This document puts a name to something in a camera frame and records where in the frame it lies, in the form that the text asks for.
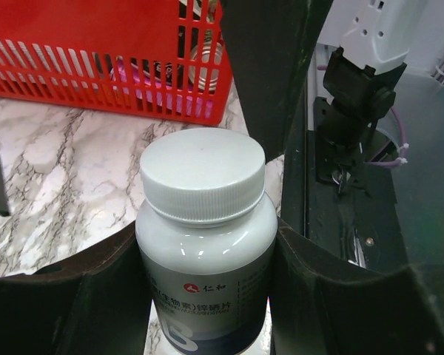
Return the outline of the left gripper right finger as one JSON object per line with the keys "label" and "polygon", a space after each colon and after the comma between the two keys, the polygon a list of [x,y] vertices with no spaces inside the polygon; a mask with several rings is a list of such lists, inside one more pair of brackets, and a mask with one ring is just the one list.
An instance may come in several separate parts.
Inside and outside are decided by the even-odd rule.
{"label": "left gripper right finger", "polygon": [[280,221],[272,272],[276,354],[444,354],[444,265],[378,274]]}

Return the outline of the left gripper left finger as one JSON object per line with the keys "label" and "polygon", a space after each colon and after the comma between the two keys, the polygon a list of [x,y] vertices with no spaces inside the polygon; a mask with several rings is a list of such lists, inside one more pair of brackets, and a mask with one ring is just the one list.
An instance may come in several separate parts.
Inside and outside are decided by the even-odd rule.
{"label": "left gripper left finger", "polygon": [[0,354],[142,354],[151,302],[128,225],[34,274],[0,278]]}

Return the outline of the white pill bottle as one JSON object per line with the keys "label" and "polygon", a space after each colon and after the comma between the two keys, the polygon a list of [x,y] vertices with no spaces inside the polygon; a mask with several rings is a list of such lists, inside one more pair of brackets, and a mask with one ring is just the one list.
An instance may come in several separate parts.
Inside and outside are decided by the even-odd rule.
{"label": "white pill bottle", "polygon": [[265,193],[246,214],[182,223],[145,201],[135,234],[162,331],[182,354],[239,354],[260,333],[278,219]]}

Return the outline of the white bottle cap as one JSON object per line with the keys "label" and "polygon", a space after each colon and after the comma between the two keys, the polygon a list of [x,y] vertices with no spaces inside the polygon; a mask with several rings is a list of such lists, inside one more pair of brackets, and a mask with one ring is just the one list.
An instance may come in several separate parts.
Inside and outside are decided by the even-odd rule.
{"label": "white bottle cap", "polygon": [[265,152],[253,138],[221,128],[185,129],[141,154],[145,201],[182,223],[213,224],[246,214],[265,193]]}

